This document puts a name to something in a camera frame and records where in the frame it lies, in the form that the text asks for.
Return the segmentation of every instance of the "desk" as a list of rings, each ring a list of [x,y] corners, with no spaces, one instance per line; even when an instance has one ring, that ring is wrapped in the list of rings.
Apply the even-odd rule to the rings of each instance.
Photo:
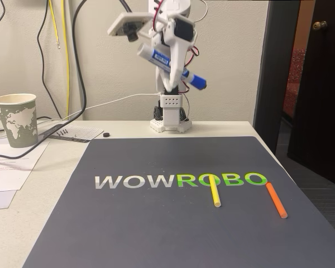
[[[40,125],[39,132],[53,125]],[[254,136],[274,157],[248,122],[193,122],[185,134],[156,133],[148,121],[75,121],[73,125],[102,128],[111,134],[109,138]],[[0,210],[0,268],[23,265],[87,147],[87,143],[49,141],[10,207]]]

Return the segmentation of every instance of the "green letters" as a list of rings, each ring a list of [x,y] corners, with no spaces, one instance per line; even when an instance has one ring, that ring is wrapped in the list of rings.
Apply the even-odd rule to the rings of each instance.
[[[262,179],[260,182],[255,182],[251,180],[251,176],[258,176],[260,179]],[[247,173],[245,175],[245,180],[246,182],[253,184],[253,185],[265,185],[267,183],[267,178],[264,177],[262,174],[256,173],[256,172],[251,172]]]
[[[236,173],[222,173],[222,178],[226,186],[237,186],[245,183]]]
[[[190,174],[177,174],[176,177],[178,178],[178,186],[182,187],[183,183],[188,183],[191,186],[197,186],[196,184],[193,183],[193,181],[195,180],[195,176],[194,175],[190,175]]]
[[[205,174],[201,174],[199,176],[199,182],[202,184],[202,185],[205,185],[205,186],[211,186],[210,183],[205,183],[204,181],[204,178],[208,178],[209,175],[213,175],[214,176],[214,180],[216,182],[216,185],[220,184],[221,183],[221,180],[219,179],[218,176],[214,175],[214,174],[211,174],[211,173],[205,173]]]

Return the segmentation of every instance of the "orange stick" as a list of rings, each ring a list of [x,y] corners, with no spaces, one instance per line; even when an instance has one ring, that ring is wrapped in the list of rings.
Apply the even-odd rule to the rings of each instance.
[[[279,215],[282,219],[285,219],[286,217],[288,217],[288,214],[286,213],[284,207],[283,207],[283,204],[281,203],[277,193],[275,192],[273,186],[271,183],[266,183],[266,187],[267,187],[267,190],[270,194],[270,197],[272,197],[272,200],[275,204],[275,207],[277,208],[278,212],[279,212]]]

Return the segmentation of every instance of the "gray carpet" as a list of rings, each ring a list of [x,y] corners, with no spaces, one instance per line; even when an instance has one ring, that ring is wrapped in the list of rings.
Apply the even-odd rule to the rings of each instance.
[[[287,157],[291,127],[281,122],[276,157],[298,187],[335,228],[335,184]]]

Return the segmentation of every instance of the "white wall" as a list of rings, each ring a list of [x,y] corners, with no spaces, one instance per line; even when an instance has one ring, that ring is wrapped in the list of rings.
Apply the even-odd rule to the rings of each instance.
[[[73,0],[73,9],[80,0]],[[147,1],[127,0],[133,11],[147,11]],[[197,23],[200,56],[189,69],[207,79],[202,92],[192,89],[190,117],[194,120],[253,120],[268,1],[207,1],[207,17]],[[0,95],[27,92],[37,95],[38,116],[56,117],[41,83],[41,56],[36,35],[46,0],[4,0],[0,23]],[[65,113],[65,54],[60,0],[54,0],[61,50],[56,48],[51,16],[41,34],[45,81],[59,110]],[[129,43],[110,37],[107,29],[123,12],[118,0],[89,0],[81,9],[76,34],[88,106],[136,93],[155,92],[155,67],[136,56],[143,39]],[[204,13],[192,0],[190,18]],[[78,84],[72,71],[72,111],[79,109]],[[87,111],[90,120],[151,119],[156,97],[135,97]]]

